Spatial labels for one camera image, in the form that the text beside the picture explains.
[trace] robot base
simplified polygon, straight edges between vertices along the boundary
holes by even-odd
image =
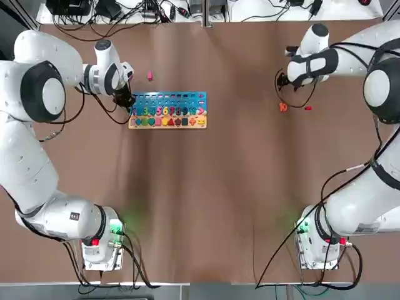
[[[314,213],[304,218],[311,210],[312,206],[308,206],[302,213],[297,224],[302,223],[295,235],[295,246],[299,258],[300,268],[303,270],[322,270],[325,265],[326,251],[328,250],[328,242],[321,239],[316,226]],[[339,244],[331,244],[327,255],[326,270],[338,268]]]
[[[125,224],[111,207],[103,206],[106,213],[106,228],[98,245],[86,246],[82,243],[85,270],[113,271],[123,265],[123,233]]]

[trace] number puzzle board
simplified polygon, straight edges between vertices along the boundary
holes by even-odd
[[[207,127],[206,92],[137,92],[130,129],[202,129]]]

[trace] red piece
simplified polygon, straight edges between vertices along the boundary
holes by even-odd
[[[288,110],[288,106],[286,105],[286,103],[279,103],[279,110],[281,111],[281,113],[284,113],[285,111]]]

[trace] brown table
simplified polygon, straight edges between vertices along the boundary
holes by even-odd
[[[327,22],[331,42],[377,21]],[[206,130],[136,131],[111,122],[93,98],[82,115],[44,147],[59,189],[114,207],[139,236],[151,281],[254,282],[306,204],[316,203],[333,172],[367,160],[377,145],[361,78],[331,78],[317,86],[312,111],[280,113],[273,80],[287,66],[284,47],[299,44],[307,22],[138,26],[113,36],[122,61],[135,69],[136,91],[207,91]],[[106,31],[105,26],[98,30]],[[93,42],[54,26],[42,30],[96,63]],[[95,38],[88,29],[74,32]],[[154,81],[146,73],[153,71]],[[310,87],[285,90],[300,103]],[[67,115],[81,96],[67,91]],[[103,98],[111,108],[111,99]],[[115,113],[120,120],[126,114]],[[38,136],[50,125],[37,125]],[[340,181],[334,181],[333,188]],[[1,195],[2,283],[76,281],[64,248],[18,226]],[[398,282],[397,236],[354,238],[366,283]],[[326,279],[352,281],[348,262]],[[318,272],[307,272],[314,281]],[[105,281],[132,281],[131,262]],[[293,240],[277,255],[264,282],[299,282]]]

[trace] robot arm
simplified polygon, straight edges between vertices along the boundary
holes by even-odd
[[[389,21],[369,27],[345,39],[344,43],[367,44],[379,47],[400,38],[400,21]],[[343,45],[343,49],[328,47],[329,31],[322,24],[313,24],[296,48],[287,67],[287,78],[295,87],[311,83],[312,78],[325,76],[365,76],[366,67],[346,49],[358,55],[367,64],[374,55],[373,49]]]
[[[366,104],[381,122],[395,124],[395,132],[379,158],[371,159],[371,167],[329,197],[325,209],[319,206],[309,217],[306,215],[311,207],[303,211],[298,221],[302,229],[296,236],[303,269],[333,268],[340,237],[400,231],[400,60],[388,54],[400,50],[400,21],[367,28],[337,48],[335,44],[327,47],[328,37],[328,29],[322,24],[310,27],[301,45],[291,48],[287,81],[298,88],[328,76],[365,76]]]
[[[101,45],[107,49],[96,49],[97,72],[90,75],[67,43],[36,31],[17,37],[15,60],[0,61],[0,185],[14,201],[20,225],[63,240],[82,239],[86,267],[109,271],[121,268],[122,250],[115,245],[122,241],[122,222],[111,207],[57,190],[58,174],[33,131],[33,122],[61,115],[65,86],[111,82],[112,89],[100,89],[100,94],[120,92],[120,100],[129,105],[131,93],[121,91],[132,67],[119,62],[111,42],[100,41],[96,47]]]

